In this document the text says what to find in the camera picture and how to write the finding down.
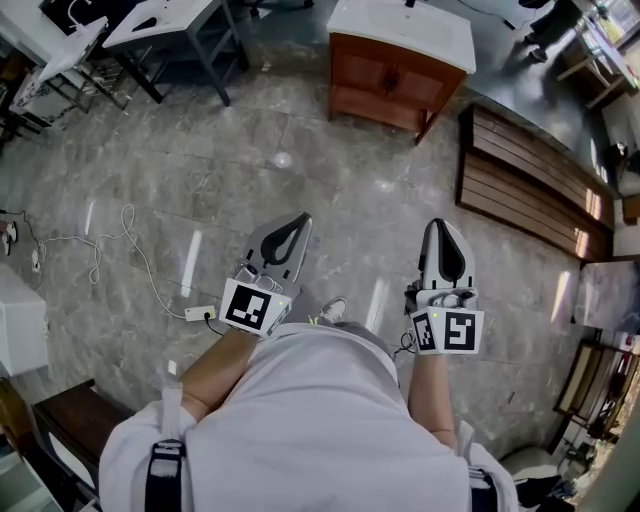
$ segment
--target black cable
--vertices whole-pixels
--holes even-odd
[[[16,213],[16,212],[8,212],[7,210],[0,210],[0,215],[15,215],[15,216],[20,216],[22,215],[22,220],[24,221],[24,223],[29,226],[29,232],[31,233],[31,238],[33,238],[33,241],[37,244],[38,243],[38,239],[36,238],[36,236],[33,234],[33,227],[31,227],[31,222],[29,222],[27,220],[27,212],[25,210],[22,210],[20,213]]]
[[[215,332],[218,336],[222,336],[222,333],[220,333],[220,332],[216,331],[213,327],[211,327],[211,326],[209,325],[209,318],[211,318],[211,315],[210,315],[209,313],[205,313],[205,314],[204,314],[204,321],[207,323],[207,327],[208,327],[209,329],[211,329],[213,332]]]
[[[405,345],[405,340],[404,340],[405,336],[409,338],[408,345]],[[413,338],[413,334],[410,331],[403,333],[402,336],[400,336],[400,345],[402,346],[398,350],[396,350],[393,354],[391,354],[391,360],[395,362],[396,356],[402,351],[409,352],[410,354],[415,354],[416,349],[413,346],[414,341],[415,340]]]

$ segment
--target white box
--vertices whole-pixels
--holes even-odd
[[[290,297],[255,284],[227,279],[220,321],[258,336],[269,336],[291,311],[292,302]]]
[[[0,263],[0,363],[9,375],[49,364],[46,313],[45,301]]]

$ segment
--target shoulder strap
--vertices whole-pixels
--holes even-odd
[[[145,512],[181,512],[182,462],[185,444],[180,437],[182,385],[162,390],[162,437],[151,449],[145,490]]]

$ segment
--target power strip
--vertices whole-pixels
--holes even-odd
[[[209,313],[209,320],[216,318],[215,306],[200,306],[197,308],[187,308],[184,310],[184,316],[187,322],[204,322],[205,313]]]

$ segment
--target electrical cord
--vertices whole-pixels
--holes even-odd
[[[128,226],[125,224],[125,221],[124,221],[124,212],[125,212],[125,210],[127,208],[131,208],[131,221],[129,222]],[[41,264],[41,275],[42,275],[42,273],[44,273],[45,260],[46,260],[46,257],[47,257],[47,244],[48,243],[57,242],[57,241],[60,241],[60,240],[78,240],[79,242],[82,242],[83,244],[86,244],[86,245],[88,245],[90,247],[93,247],[94,257],[95,257],[95,265],[91,269],[91,272],[89,272],[89,282],[92,285],[96,285],[100,281],[100,264],[102,263],[102,251],[100,250],[100,247],[99,247],[100,240],[102,240],[103,238],[108,238],[110,240],[120,240],[121,238],[126,236],[131,241],[131,243],[136,248],[136,250],[140,253],[140,256],[142,256],[142,259],[144,260],[144,264],[147,267],[147,274],[149,274],[149,281],[151,282],[151,287],[153,288],[153,292],[156,294],[156,298],[158,299],[158,302],[160,303],[160,305],[171,316],[173,316],[175,318],[179,318],[181,320],[185,320],[186,319],[186,317],[184,315],[178,315],[177,313],[174,313],[173,311],[171,311],[166,306],[166,304],[163,302],[163,300],[160,298],[160,295],[158,294],[158,290],[156,289],[156,285],[155,285],[155,283],[153,281],[153,275],[151,274],[151,267],[149,266],[149,260],[147,260],[147,257],[145,256],[144,252],[142,252],[142,249],[140,249],[140,247],[138,246],[138,244],[136,243],[136,241],[133,239],[133,237],[130,234],[131,228],[133,227],[133,221],[136,218],[136,209],[134,208],[134,206],[132,204],[125,205],[122,208],[122,210],[120,211],[120,222],[122,223],[123,232],[121,234],[117,235],[117,236],[109,235],[109,234],[100,235],[96,239],[95,242],[91,242],[90,240],[86,240],[85,238],[82,238],[82,237],[79,237],[79,236],[60,236],[60,237],[48,238],[47,240],[41,240],[40,241],[33,234],[33,229],[31,227],[31,223],[27,220],[27,214],[26,214],[26,212],[24,210],[22,210],[20,213],[12,213],[12,212],[7,212],[5,210],[0,210],[0,213],[6,213],[7,215],[22,215],[23,216],[23,220],[25,221],[27,226],[29,226],[29,231],[31,231],[31,237],[33,238],[33,240],[36,242],[36,245],[37,245],[38,260],[40,261],[40,264]]]
[[[209,313],[205,313],[205,314],[204,314],[204,321],[206,322],[207,327],[208,327],[209,329],[211,329],[213,332],[215,332],[218,336],[222,336],[222,333],[221,333],[221,332],[216,331],[213,327],[211,327],[211,326],[209,325],[209,319],[210,319],[210,318],[211,318],[211,315],[210,315]]]
[[[409,338],[408,345],[405,345],[405,336]],[[416,349],[414,347],[415,341],[416,341],[416,338],[413,334],[413,329],[409,329],[407,332],[403,333],[402,336],[400,336],[401,347],[398,350],[396,350],[393,354],[391,354],[391,360],[395,362],[397,355],[403,351],[409,352],[410,354],[415,354],[416,353]]]

